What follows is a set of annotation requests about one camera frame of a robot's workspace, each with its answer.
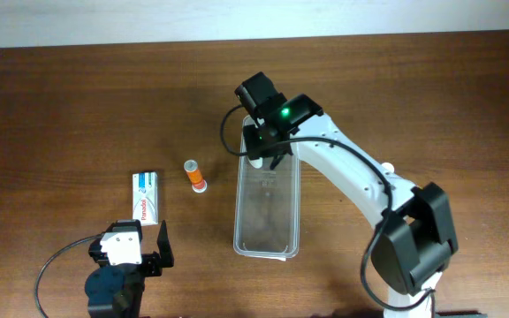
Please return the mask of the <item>orange tablet tube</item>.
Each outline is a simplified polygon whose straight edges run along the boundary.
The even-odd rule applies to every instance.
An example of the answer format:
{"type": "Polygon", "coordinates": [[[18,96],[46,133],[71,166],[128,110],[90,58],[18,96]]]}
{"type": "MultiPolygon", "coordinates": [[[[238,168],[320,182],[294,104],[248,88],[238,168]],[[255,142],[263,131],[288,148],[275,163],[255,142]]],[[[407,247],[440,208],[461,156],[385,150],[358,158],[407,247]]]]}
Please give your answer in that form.
{"type": "Polygon", "coordinates": [[[207,190],[208,184],[203,178],[199,165],[195,160],[187,160],[184,163],[184,170],[192,184],[192,189],[196,193],[203,193],[207,190]]]}

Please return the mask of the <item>white Panadol box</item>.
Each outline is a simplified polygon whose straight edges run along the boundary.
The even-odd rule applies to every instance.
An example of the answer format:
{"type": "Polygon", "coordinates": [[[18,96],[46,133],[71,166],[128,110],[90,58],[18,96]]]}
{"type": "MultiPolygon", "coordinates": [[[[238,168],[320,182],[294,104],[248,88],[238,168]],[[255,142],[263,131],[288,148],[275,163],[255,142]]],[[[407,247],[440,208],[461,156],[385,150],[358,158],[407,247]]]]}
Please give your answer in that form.
{"type": "Polygon", "coordinates": [[[133,219],[142,226],[158,224],[158,181],[154,171],[133,174],[133,219]]]}

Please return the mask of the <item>white plastic bottle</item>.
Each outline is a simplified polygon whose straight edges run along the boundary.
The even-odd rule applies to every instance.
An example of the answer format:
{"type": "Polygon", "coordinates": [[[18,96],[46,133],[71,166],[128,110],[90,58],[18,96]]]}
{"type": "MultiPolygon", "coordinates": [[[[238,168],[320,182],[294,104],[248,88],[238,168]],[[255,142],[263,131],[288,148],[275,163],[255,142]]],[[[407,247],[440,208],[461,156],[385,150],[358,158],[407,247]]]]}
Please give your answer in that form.
{"type": "Polygon", "coordinates": [[[256,159],[248,159],[248,161],[255,169],[260,169],[263,166],[263,159],[261,157],[256,159]]]}

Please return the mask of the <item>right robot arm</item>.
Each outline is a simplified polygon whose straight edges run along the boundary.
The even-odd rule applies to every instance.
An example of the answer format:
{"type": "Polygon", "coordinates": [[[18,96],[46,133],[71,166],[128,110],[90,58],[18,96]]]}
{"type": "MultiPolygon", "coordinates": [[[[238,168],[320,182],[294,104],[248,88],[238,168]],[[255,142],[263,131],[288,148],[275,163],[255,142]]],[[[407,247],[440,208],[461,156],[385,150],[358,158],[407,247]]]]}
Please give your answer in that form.
{"type": "Polygon", "coordinates": [[[253,123],[240,156],[258,166],[291,155],[321,172],[365,216],[373,234],[361,258],[365,292],[386,317],[435,316],[436,285],[459,243],[449,197],[384,167],[307,95],[286,98],[258,72],[234,91],[253,123]]]}

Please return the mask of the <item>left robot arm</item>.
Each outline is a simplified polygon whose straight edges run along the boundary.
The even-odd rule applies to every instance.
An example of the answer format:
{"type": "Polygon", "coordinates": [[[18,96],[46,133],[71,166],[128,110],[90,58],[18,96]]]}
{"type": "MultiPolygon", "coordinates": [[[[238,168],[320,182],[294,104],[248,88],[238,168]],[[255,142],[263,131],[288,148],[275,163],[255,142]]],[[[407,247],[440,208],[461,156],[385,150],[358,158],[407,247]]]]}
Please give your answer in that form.
{"type": "Polygon", "coordinates": [[[133,219],[112,223],[91,243],[88,254],[98,269],[85,282],[90,317],[138,318],[146,279],[174,266],[165,221],[160,225],[156,252],[143,253],[141,241],[141,222],[133,219]]]}

